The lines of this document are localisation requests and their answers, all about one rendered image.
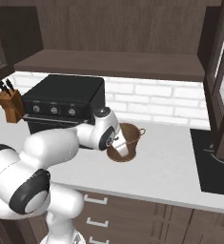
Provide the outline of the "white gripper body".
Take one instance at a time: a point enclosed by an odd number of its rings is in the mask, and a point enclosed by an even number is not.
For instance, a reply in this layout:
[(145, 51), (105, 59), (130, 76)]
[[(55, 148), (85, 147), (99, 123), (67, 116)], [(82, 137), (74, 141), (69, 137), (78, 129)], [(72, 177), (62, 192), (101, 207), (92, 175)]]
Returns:
[(112, 142), (112, 146), (119, 153), (120, 156), (125, 157), (129, 154), (126, 140), (123, 136), (118, 135)]

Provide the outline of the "brown base cabinet doors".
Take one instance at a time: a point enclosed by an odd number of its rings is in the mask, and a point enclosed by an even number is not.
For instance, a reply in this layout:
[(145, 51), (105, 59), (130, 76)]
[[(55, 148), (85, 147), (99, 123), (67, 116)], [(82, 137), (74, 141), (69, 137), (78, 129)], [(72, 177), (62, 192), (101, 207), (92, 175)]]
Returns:
[(224, 244), (224, 213), (153, 203), (150, 244)]

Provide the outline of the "brown drawer front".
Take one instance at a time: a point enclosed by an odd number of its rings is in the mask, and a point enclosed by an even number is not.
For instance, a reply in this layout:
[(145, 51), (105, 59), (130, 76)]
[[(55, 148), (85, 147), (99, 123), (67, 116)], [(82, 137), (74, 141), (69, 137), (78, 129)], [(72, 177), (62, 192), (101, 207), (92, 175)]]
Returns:
[[(146, 240), (139, 236), (135, 236), (135, 237), (111, 236), (108, 239), (96, 239), (96, 240), (100, 240), (100, 241), (110, 240), (110, 244), (150, 244), (149, 240)], [(81, 233), (78, 233), (76, 235), (74, 243), (75, 244), (90, 244), (89, 237), (85, 238)]]
[[(87, 224), (87, 218), (92, 221), (105, 222), (109, 221), (108, 228), (97, 227)], [(84, 235), (85, 238), (92, 236), (95, 239), (108, 239), (111, 236), (139, 236), (150, 241), (151, 221), (142, 217), (130, 218), (127, 216), (108, 215), (96, 213), (91, 209), (84, 210), (75, 220), (77, 230)]]
[(103, 199), (104, 197), (107, 197), (107, 205), (100, 205), (85, 201), (85, 206), (87, 208), (92, 209), (96, 213), (102, 213), (105, 216), (118, 215), (127, 216), (130, 218), (150, 218), (154, 212), (154, 204), (150, 201), (143, 201), (137, 199), (130, 199), (126, 197), (84, 191), (82, 191), (82, 194), (88, 194), (89, 197), (96, 199)]

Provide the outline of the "glass-paned cabinet door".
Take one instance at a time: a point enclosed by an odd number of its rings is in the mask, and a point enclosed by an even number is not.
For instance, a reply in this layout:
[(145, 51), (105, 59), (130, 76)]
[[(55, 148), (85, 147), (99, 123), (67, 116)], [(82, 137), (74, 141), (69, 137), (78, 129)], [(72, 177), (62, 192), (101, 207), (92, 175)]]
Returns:
[(203, 22), (197, 56), (205, 71), (203, 88), (214, 144), (214, 155), (224, 159), (224, 0), (212, 0)]

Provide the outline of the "black toaster oven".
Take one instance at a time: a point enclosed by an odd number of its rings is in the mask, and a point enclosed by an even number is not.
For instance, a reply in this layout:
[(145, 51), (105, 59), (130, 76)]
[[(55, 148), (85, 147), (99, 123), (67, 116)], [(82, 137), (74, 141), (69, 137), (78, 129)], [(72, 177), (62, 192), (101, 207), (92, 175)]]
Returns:
[[(22, 96), (30, 133), (66, 129), (78, 124), (94, 124), (93, 112), (105, 106), (105, 81), (102, 77), (49, 74)], [(40, 112), (34, 112), (33, 106)], [(51, 107), (58, 114), (51, 113)], [(76, 115), (68, 114), (75, 109)]]

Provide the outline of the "dark wood cabinet door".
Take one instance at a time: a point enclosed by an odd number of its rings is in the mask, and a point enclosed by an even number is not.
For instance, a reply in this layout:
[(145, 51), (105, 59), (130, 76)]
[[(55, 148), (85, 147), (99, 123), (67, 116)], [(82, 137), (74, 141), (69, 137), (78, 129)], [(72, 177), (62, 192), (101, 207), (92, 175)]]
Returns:
[(0, 6), (0, 80), (14, 65), (43, 50), (36, 7)]

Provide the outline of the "wooden knife block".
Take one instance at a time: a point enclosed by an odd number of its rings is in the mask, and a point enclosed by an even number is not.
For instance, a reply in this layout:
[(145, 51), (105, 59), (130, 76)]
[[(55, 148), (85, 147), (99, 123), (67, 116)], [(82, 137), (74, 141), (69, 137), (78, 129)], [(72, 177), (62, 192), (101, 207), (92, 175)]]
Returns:
[(8, 123), (17, 123), (24, 116), (24, 106), (19, 90), (12, 91), (10, 94), (1, 91), (0, 106), (5, 111)]

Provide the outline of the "brown wicker basket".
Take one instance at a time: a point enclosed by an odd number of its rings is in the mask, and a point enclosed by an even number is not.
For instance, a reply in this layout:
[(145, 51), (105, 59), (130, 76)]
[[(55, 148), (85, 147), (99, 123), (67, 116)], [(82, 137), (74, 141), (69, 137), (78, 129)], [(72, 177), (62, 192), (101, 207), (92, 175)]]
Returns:
[(126, 156), (121, 156), (115, 148), (109, 147), (107, 149), (107, 156), (109, 159), (115, 162), (128, 162), (136, 157), (137, 143), (146, 130), (138, 129), (134, 124), (130, 123), (121, 123), (120, 127), (125, 137), (126, 146), (129, 153)]

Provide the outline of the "black hob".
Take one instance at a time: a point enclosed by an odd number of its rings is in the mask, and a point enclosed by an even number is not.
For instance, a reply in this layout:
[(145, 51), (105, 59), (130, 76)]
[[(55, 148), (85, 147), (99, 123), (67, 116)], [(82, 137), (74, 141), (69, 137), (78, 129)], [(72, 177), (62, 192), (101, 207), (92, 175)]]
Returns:
[(224, 195), (224, 159), (214, 155), (210, 131), (190, 129), (201, 191)]

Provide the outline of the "dark wood wall cabinet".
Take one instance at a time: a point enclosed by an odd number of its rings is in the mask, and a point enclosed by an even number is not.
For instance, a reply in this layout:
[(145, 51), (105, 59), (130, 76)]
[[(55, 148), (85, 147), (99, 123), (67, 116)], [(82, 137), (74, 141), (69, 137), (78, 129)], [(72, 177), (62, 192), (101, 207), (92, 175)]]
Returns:
[(33, 0), (43, 48), (18, 71), (201, 82), (208, 10), (223, 0)]

